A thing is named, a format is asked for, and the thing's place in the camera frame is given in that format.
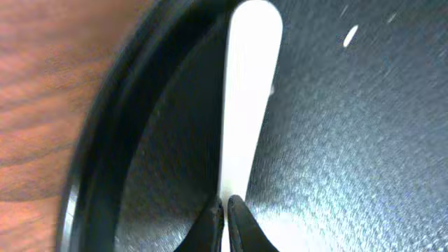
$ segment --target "white stick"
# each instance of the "white stick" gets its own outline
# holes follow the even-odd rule
[[[230,20],[225,63],[218,194],[225,211],[222,252],[230,251],[227,203],[247,185],[279,56],[283,25],[268,1],[240,4]]]

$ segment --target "wooden table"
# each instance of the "wooden table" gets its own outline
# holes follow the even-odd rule
[[[106,70],[152,0],[0,0],[0,251],[50,251]]]

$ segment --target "black plate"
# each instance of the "black plate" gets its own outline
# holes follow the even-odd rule
[[[447,250],[448,3],[273,3],[283,41],[246,198],[261,228],[280,250]],[[148,14],[80,138],[60,250],[180,243],[216,191],[236,4]]]

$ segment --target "small white particle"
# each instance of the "small white particle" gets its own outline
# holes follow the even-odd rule
[[[397,15],[397,13],[393,13],[387,20],[387,23],[389,24],[390,22],[392,22],[392,20],[395,18],[396,15]]]
[[[344,7],[344,9],[342,10],[342,13],[341,13],[341,15],[340,15],[339,17],[342,17],[342,16],[344,15],[344,13],[345,13],[345,11],[347,10],[348,7],[349,7],[349,5],[347,4],[347,5]]]
[[[349,33],[347,34],[347,36],[344,39],[344,43],[343,46],[346,48],[347,46],[349,46],[351,40],[353,39],[353,37],[355,36],[356,31],[358,31],[358,25],[355,25],[354,27],[352,27],[349,31]]]

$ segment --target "speckled black surface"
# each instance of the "speckled black surface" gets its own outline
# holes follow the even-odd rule
[[[246,198],[273,245],[448,251],[448,2],[273,2],[283,41]],[[118,251],[172,251],[213,191],[224,43],[198,45],[150,118]]]

